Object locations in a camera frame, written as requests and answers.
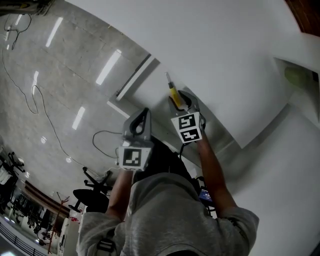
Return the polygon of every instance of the yellow screwdriver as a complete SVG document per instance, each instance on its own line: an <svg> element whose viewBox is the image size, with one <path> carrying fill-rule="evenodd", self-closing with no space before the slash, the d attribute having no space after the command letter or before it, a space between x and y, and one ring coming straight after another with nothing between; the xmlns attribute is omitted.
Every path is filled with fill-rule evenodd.
<svg viewBox="0 0 320 256"><path fill-rule="evenodd" d="M168 72L165 72L165 75L166 75L166 78L168 79L168 85L169 85L169 89L171 92L171 97L172 97L175 105L179 108L179 107L181 107L182 104L181 104L177 89L175 88L174 83L171 81Z"/></svg>

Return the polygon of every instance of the gray t-shirt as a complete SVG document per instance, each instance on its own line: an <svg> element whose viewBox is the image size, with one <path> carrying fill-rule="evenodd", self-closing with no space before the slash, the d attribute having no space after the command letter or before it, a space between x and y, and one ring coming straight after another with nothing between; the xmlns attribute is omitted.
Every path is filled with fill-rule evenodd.
<svg viewBox="0 0 320 256"><path fill-rule="evenodd" d="M254 213L239 207L212 218L190 182L173 173L135 183L129 212L125 222L105 213L85 213L78 255L96 255L97 243L108 238L115 243L112 255L167 256L191 251L199 256L246 256L259 223Z"/></svg>

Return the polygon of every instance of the gray floor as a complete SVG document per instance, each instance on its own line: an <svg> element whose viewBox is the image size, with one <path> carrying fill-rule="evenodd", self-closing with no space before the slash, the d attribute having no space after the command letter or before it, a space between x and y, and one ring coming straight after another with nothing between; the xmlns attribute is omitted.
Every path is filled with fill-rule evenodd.
<svg viewBox="0 0 320 256"><path fill-rule="evenodd" d="M30 20L27 15L19 19L12 14L6 21L7 17L0 17L0 28L6 22L6 27L12 25L21 31ZM0 61L0 135L25 162L28 174L19 176L49 196L56 191L72 196L74 189L84 187L85 176L81 165L67 162L45 114L41 94L32 92L32 85L40 88L62 147L72 158L99 175L115 167L115 159L94 148L92 137L100 130L121 132L124 118L107 105L107 100L148 53L108 27L91 14L58 0L46 16L32 16L29 29L19 35L13 50L16 32L11 31L7 41L0 36L4 62ZM28 109L4 66L26 94L30 109L35 113L38 109L38 114ZM96 80L105 66L112 68L99 85ZM76 119L80 122L74 129ZM119 143L119 135L100 133L96 137L97 146L113 157Z"/></svg>

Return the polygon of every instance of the green object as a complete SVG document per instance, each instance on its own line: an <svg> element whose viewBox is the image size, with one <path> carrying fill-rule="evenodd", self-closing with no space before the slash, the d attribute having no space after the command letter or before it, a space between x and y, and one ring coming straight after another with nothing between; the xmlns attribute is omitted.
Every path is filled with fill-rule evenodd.
<svg viewBox="0 0 320 256"><path fill-rule="evenodd" d="M285 78L294 86L303 89L307 83L307 74L304 69L298 67L286 67Z"/></svg>

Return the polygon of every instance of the railing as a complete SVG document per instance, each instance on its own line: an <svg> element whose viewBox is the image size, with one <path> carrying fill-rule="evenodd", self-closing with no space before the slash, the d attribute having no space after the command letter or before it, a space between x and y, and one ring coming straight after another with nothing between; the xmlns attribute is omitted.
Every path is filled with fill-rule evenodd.
<svg viewBox="0 0 320 256"><path fill-rule="evenodd" d="M0 222L0 233L8 239L12 244L14 244L17 248L25 252L27 255L30 256L46 256L45 254L39 252L35 248L31 247L21 239L19 239L16 235L11 233L9 229L7 229L3 224Z"/></svg>

